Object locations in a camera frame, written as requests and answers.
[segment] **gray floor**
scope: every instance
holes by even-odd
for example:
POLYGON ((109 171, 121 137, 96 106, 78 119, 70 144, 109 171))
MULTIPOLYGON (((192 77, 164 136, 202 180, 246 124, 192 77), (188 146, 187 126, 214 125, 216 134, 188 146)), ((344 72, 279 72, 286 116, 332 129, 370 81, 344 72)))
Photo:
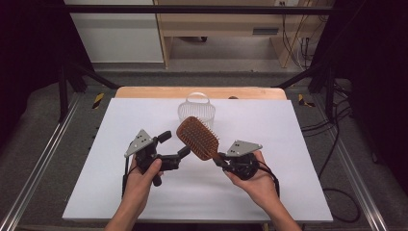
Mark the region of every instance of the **gray floor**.
MULTIPOLYGON (((270 87, 294 76, 299 68, 292 66, 281 69, 267 39, 209 38, 207 43, 196 38, 179 38, 174 41, 169 69, 157 66, 140 68, 135 65, 100 65, 99 71, 105 77, 126 86, 258 86, 270 87)), ((41 181, 22 214, 19 228, 24 225, 59 227, 103 227, 103 223, 74 223, 62 220, 66 199, 75 186, 84 161, 87 158, 92 137, 109 104, 115 95, 87 78, 89 88, 81 94, 79 108, 72 118, 59 147, 54 153, 41 181), (92 109, 97 93, 105 92, 98 109, 92 109)), ((315 98, 304 88, 308 80, 286 89, 300 126, 316 124, 323 120, 317 107, 298 104, 300 93, 306 102, 315 98)), ((349 88, 347 82, 339 80, 349 88)), ((337 95, 336 102, 342 98, 337 95)), ((34 92, 26 113, 21 117, 9 143, 0 156, 0 217, 3 218, 12 207, 18 193, 35 167, 45 145, 57 126, 59 116, 58 86, 51 85, 34 92)), ((372 198, 385 220, 389 230, 408 230, 408 197, 399 187, 386 166, 371 160, 370 149, 357 122, 352 117, 341 121, 341 138, 350 156, 361 173, 372 198)), ((305 137, 309 152, 319 171, 327 156, 332 141, 329 133, 305 137)), ((330 160, 321 178, 324 188, 336 188, 355 197, 354 191, 339 161, 338 153, 330 160)), ((356 211, 351 201, 337 193, 330 193, 328 203, 333 213, 341 218, 353 218, 356 211)), ((306 230, 371 230, 363 213, 354 223, 335 220, 333 223, 308 224, 306 230)))

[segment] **aluminum rail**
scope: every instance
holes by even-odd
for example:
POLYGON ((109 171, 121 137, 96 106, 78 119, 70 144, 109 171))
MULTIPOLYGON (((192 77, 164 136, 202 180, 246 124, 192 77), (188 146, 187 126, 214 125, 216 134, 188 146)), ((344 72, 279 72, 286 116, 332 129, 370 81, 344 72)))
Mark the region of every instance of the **aluminum rail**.
MULTIPOLYGON (((315 102, 317 103, 316 105, 318 106, 321 115, 324 118, 327 118, 324 112, 323 97, 317 94, 313 94, 313 97, 315 99, 315 102)), ((332 142, 334 142, 336 138, 337 129, 333 127, 332 129, 329 129, 329 133, 332 142)), ((356 194, 357 199, 360 202, 360 206, 363 209, 364 214, 366 215, 367 221, 369 222, 371 229, 373 231, 387 231, 388 227, 384 219, 382 218, 377 206, 375 205, 375 202, 372 199, 370 191, 367 188, 366 184, 364 183, 362 176, 360 175, 359 171, 357 170, 357 167, 351 160, 350 155, 340 137, 337 142, 336 150, 340 162, 344 167, 344 171, 348 177, 350 185, 353 188, 354 193, 356 194)))
POLYGON ((34 167, 33 171, 31 172, 30 177, 26 181, 23 189, 21 190, 11 209, 8 211, 8 213, 0 223, 1 231, 13 231, 16 228, 28 203, 30 202, 30 199, 32 198, 37 188, 37 185, 39 184, 39 181, 41 180, 42 175, 47 169, 49 162, 51 161, 58 145, 60 144, 64 132, 67 126, 69 125, 69 122, 73 118, 78 108, 78 105, 82 99, 82 96, 83 95, 81 93, 74 94, 70 103, 68 115, 66 116, 64 121, 60 122, 57 125, 56 129, 54 130, 54 134, 51 136, 50 140, 48 141, 48 144, 42 151, 42 154, 39 157, 38 162, 34 167))

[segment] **white basket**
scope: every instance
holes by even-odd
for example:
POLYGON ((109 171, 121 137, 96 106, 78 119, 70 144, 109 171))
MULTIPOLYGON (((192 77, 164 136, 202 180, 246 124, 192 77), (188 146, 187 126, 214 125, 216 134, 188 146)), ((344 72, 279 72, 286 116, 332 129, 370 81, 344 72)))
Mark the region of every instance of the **white basket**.
POLYGON ((186 98, 186 102, 180 104, 178 107, 178 116, 180 118, 180 122, 183 122, 184 119, 190 116, 195 116, 199 118, 210 129, 213 128, 215 115, 216 107, 214 107, 214 105, 210 103, 210 98, 205 93, 201 92, 190 93, 186 98), (194 95, 202 96, 204 99, 207 99, 207 102, 191 102, 191 97, 194 95))

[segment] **white wall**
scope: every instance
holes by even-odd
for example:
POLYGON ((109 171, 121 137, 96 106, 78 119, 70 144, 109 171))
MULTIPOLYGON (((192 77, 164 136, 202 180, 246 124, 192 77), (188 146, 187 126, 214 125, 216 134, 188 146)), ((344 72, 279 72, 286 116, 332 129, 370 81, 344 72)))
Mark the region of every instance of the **white wall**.
MULTIPOLYGON (((151 0, 64 0, 66 4, 152 5, 151 0)), ((93 63, 163 63, 154 14, 72 13, 93 63)))

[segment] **basket handle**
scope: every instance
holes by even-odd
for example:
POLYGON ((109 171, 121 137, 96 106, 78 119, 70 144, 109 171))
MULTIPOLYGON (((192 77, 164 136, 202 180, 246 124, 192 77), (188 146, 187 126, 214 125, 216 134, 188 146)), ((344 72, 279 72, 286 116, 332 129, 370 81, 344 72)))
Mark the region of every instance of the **basket handle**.
POLYGON ((207 96, 207 94, 202 93, 202 92, 192 92, 192 93, 190 93, 189 95, 187 95, 186 102, 191 102, 191 101, 189 100, 189 98, 190 98, 191 96, 193 96, 193 95, 203 96, 204 98, 207 99, 207 104, 210 103, 210 98, 207 96))

